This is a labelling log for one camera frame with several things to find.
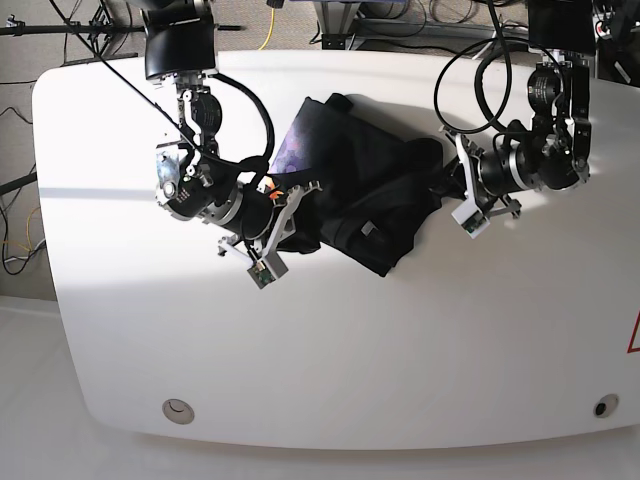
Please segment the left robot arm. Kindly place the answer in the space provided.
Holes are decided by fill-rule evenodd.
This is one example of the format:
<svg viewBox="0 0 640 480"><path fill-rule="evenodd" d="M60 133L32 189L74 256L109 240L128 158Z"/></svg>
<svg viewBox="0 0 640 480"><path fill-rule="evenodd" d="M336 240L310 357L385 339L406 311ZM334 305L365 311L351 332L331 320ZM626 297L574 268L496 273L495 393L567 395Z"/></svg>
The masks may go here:
<svg viewBox="0 0 640 480"><path fill-rule="evenodd" d="M457 154L447 167L461 200L452 216L471 236L495 216L519 217L521 204L513 197L518 192L563 191L590 179L588 59L595 53L591 3L529 2L524 38L505 34L496 3L490 1L487 7L494 26L488 42L494 49L477 66L473 81L485 123L463 129L441 122ZM517 119L501 120L513 86L511 53L518 47L541 55L526 83L532 110L528 126Z"/></svg>

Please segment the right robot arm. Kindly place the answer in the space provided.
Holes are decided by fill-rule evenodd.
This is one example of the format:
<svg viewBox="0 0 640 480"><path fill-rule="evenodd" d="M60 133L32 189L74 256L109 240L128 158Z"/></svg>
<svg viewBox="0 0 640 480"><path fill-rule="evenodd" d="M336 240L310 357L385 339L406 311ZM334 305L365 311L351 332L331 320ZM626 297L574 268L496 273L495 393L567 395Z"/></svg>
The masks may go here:
<svg viewBox="0 0 640 480"><path fill-rule="evenodd" d="M261 99L218 68L216 22L210 1L137 1L145 44L145 76L170 85L176 110L169 113L146 94L140 97L176 132L156 148L159 205L182 221L199 219L224 230L221 257L236 255L262 272L282 253L310 254L320 242L300 215L318 183L281 185L263 190L275 152L273 121ZM240 161L221 157L217 135L223 112L207 79L241 92L256 107L266 145L262 153Z"/></svg>

